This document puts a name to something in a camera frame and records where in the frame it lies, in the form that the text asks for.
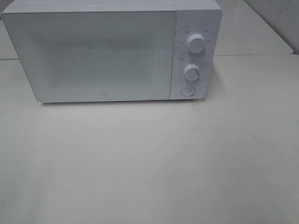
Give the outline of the round door release button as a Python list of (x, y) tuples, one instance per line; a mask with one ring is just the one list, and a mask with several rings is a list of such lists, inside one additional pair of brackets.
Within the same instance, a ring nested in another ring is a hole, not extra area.
[(192, 85), (184, 86), (181, 89), (181, 94), (185, 97), (191, 97), (194, 95), (194, 93), (195, 93), (195, 87)]

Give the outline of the white microwave knob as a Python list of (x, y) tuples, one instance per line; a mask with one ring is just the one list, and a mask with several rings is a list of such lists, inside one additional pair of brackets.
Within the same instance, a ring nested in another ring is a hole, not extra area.
[(188, 50), (193, 54), (198, 54), (205, 49), (206, 40), (201, 33), (193, 33), (187, 38)]
[(200, 69), (196, 64), (188, 64), (183, 69), (184, 77), (188, 81), (195, 81), (200, 78)]

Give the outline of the white microwave oven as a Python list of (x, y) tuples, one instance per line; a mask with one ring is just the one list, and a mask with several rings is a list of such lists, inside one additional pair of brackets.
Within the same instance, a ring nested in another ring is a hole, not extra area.
[(1, 14), (37, 101), (203, 99), (214, 0), (15, 0)]

